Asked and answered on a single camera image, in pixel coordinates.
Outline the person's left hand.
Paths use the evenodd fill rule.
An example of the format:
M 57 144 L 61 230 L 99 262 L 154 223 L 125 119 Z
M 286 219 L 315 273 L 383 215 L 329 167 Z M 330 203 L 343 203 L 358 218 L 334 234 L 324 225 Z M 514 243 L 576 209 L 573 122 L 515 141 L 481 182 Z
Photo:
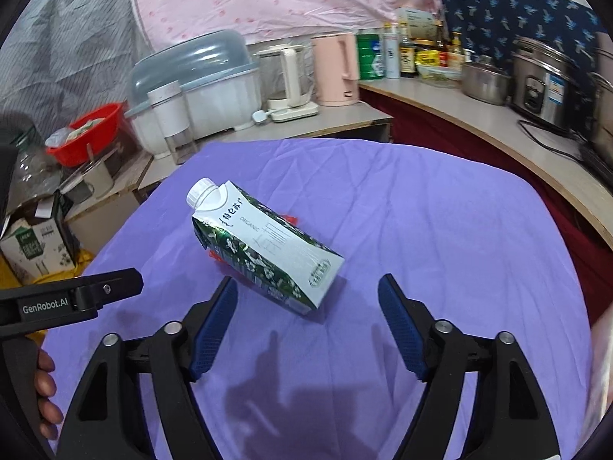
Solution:
M 34 372 L 33 382 L 38 397 L 38 412 L 41 418 L 39 432 L 48 440 L 56 440 L 58 427 L 63 422 L 60 408 L 51 399 L 56 395 L 57 386 L 52 373 L 55 363 L 51 356 L 43 349 L 38 350 L 38 361 Z

